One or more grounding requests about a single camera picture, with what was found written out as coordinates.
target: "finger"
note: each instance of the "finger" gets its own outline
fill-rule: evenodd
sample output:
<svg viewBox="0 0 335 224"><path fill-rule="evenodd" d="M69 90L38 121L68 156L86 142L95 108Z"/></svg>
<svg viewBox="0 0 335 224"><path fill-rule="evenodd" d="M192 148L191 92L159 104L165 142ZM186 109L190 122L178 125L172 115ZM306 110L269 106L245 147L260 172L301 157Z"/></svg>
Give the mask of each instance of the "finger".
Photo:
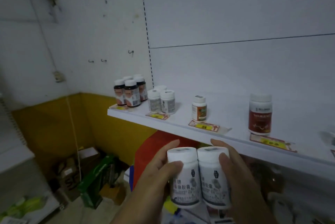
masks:
<svg viewBox="0 0 335 224"><path fill-rule="evenodd" d="M219 155L219 162L221 165L221 168L226 175L228 182L230 184L234 184L234 182L238 179L238 171L236 166L232 163L232 161L228 158L228 156L225 153L221 153Z"/></svg>
<svg viewBox="0 0 335 224"><path fill-rule="evenodd" d="M176 148L180 143L179 139L171 141L170 143L163 146L153 157L151 164L160 169L167 161L166 152L172 148Z"/></svg>
<svg viewBox="0 0 335 224"><path fill-rule="evenodd" d="M245 164L244 160L242 159L241 155L235 150L234 147L228 145L227 143L216 140L216 139L211 139L210 140L213 146L219 146L219 147L225 147L228 148L229 150L229 157L238 168L240 168L243 172L249 172L249 168Z"/></svg>
<svg viewBox="0 0 335 224"><path fill-rule="evenodd" d="M167 182L178 175L182 171L183 163L181 161L174 161L165 164L158 172L153 184L158 188L164 188Z"/></svg>

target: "bottle label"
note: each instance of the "bottle label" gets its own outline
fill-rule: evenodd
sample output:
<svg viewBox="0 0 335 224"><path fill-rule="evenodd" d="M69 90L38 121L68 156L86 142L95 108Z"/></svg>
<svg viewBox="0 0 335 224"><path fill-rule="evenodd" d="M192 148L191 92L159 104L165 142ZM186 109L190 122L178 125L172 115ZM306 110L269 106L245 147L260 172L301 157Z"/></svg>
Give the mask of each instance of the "bottle label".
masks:
<svg viewBox="0 0 335 224"><path fill-rule="evenodd" d="M217 168L200 168L203 199L215 206L230 207L230 187L221 166Z"/></svg>
<svg viewBox="0 0 335 224"><path fill-rule="evenodd" d="M158 100L150 100L149 99L149 111L150 112L161 112L161 100L158 99Z"/></svg>
<svg viewBox="0 0 335 224"><path fill-rule="evenodd" d="M138 88L135 88L133 90L125 90L126 95L126 104L128 107L137 106L140 104L140 91Z"/></svg>
<svg viewBox="0 0 335 224"><path fill-rule="evenodd" d="M161 104L163 113L169 114L174 112L174 106L175 106L174 99L168 101L161 99Z"/></svg>
<svg viewBox="0 0 335 224"><path fill-rule="evenodd" d="M195 121L205 121L207 118L207 105L204 107L197 107L192 105L192 119Z"/></svg>
<svg viewBox="0 0 335 224"><path fill-rule="evenodd" d="M171 201L180 206L191 206L200 201L201 188L199 166L183 168L179 175L170 181Z"/></svg>
<svg viewBox="0 0 335 224"><path fill-rule="evenodd" d="M148 99L148 93L146 91L146 84L138 86L138 89L140 91L140 99L141 101L145 101Z"/></svg>
<svg viewBox="0 0 335 224"><path fill-rule="evenodd" d="M271 132L272 113L256 113L249 111L249 130L256 133Z"/></svg>
<svg viewBox="0 0 335 224"><path fill-rule="evenodd" d="M125 90L124 89L114 89L116 104L124 105L126 103Z"/></svg>

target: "white back panel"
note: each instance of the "white back panel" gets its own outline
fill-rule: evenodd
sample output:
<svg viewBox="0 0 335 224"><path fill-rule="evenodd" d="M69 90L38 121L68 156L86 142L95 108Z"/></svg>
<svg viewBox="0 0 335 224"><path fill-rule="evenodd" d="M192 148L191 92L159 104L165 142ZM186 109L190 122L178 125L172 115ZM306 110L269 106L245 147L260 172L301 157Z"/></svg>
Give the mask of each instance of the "white back panel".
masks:
<svg viewBox="0 0 335 224"><path fill-rule="evenodd" d="M150 48L335 33L335 0L144 0Z"/></svg>
<svg viewBox="0 0 335 224"><path fill-rule="evenodd" d="M154 85L277 99L335 99L335 35L150 49Z"/></svg>

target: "supplement bottle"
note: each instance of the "supplement bottle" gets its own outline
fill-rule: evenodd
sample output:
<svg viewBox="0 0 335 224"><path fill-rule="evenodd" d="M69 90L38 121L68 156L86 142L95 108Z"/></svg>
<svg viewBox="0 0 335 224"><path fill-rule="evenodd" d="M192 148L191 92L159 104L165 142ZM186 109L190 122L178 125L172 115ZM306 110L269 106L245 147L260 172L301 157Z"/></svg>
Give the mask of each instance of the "supplement bottle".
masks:
<svg viewBox="0 0 335 224"><path fill-rule="evenodd" d="M125 95L128 107L138 107L141 105L140 91L135 80L130 79L125 81Z"/></svg>
<svg viewBox="0 0 335 224"><path fill-rule="evenodd" d="M249 131L256 135L271 132L272 95L251 94L249 101Z"/></svg>
<svg viewBox="0 0 335 224"><path fill-rule="evenodd" d="M140 76L140 77L136 77L134 78L134 80L137 83L138 86L138 90L140 91L140 98L141 101L145 101L148 99L148 93L146 91L146 84L144 81L144 77Z"/></svg>
<svg viewBox="0 0 335 224"><path fill-rule="evenodd" d="M196 95L192 102L192 120L195 122L204 122L207 118L206 98Z"/></svg>
<svg viewBox="0 0 335 224"><path fill-rule="evenodd" d="M229 157L225 147L202 147L198 149L202 198L206 205L219 210L229 209L230 186L219 163L220 153Z"/></svg>
<svg viewBox="0 0 335 224"><path fill-rule="evenodd" d="M201 202L201 185L197 149L179 147L168 150L168 162L181 161L182 171L170 181L171 201L182 209L190 209Z"/></svg>
<svg viewBox="0 0 335 224"><path fill-rule="evenodd" d="M114 85L116 104L118 104L119 106L126 105L125 81L123 79L117 79L114 81Z"/></svg>
<svg viewBox="0 0 335 224"><path fill-rule="evenodd" d="M124 79L124 81L130 80L130 79L133 79L133 76L125 76L125 77L123 77L123 79Z"/></svg>
<svg viewBox="0 0 335 224"><path fill-rule="evenodd" d="M167 86L164 86L164 85L155 86L154 89L160 92L162 90L166 90Z"/></svg>
<svg viewBox="0 0 335 224"><path fill-rule="evenodd" d="M174 114L176 106L174 100L174 91L162 90L160 91L160 95L161 95L162 112L168 115Z"/></svg>
<svg viewBox="0 0 335 224"><path fill-rule="evenodd" d="M150 113L162 112L161 108L161 96L159 91L152 89L148 91L148 103Z"/></svg>

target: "white bottle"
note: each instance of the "white bottle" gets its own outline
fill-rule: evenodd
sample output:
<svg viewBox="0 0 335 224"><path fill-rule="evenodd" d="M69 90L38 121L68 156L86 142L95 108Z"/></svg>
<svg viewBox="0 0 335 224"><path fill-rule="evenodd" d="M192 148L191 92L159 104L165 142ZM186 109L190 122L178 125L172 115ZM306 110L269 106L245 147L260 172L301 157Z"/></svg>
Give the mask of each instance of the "white bottle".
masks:
<svg viewBox="0 0 335 224"><path fill-rule="evenodd" d="M198 149L202 198L206 205L219 210L229 209L230 187L219 163L219 155L229 150L225 147L202 147Z"/></svg>
<svg viewBox="0 0 335 224"><path fill-rule="evenodd" d="M154 89L160 92L162 90L166 90L167 86L159 85L159 86L155 86Z"/></svg>
<svg viewBox="0 0 335 224"><path fill-rule="evenodd" d="M133 79L133 76L124 76L123 77L123 80L126 81L126 80L130 80L130 79Z"/></svg>
<svg viewBox="0 0 335 224"><path fill-rule="evenodd" d="M168 162L181 161L182 171L170 181L171 201L182 209L190 209L201 202L201 185L197 149L179 147L168 150Z"/></svg>
<svg viewBox="0 0 335 224"><path fill-rule="evenodd" d="M269 135L271 132L272 95L250 94L249 131L256 135Z"/></svg>
<svg viewBox="0 0 335 224"><path fill-rule="evenodd" d="M195 122L204 122L207 118L206 98L196 95L192 102L192 120Z"/></svg>
<svg viewBox="0 0 335 224"><path fill-rule="evenodd" d="M148 91L148 103L150 113L162 112L161 108L161 95L159 91L152 89Z"/></svg>
<svg viewBox="0 0 335 224"><path fill-rule="evenodd" d="M161 95L162 112L168 115L174 114L176 109L174 91L162 90L160 91L160 95Z"/></svg>

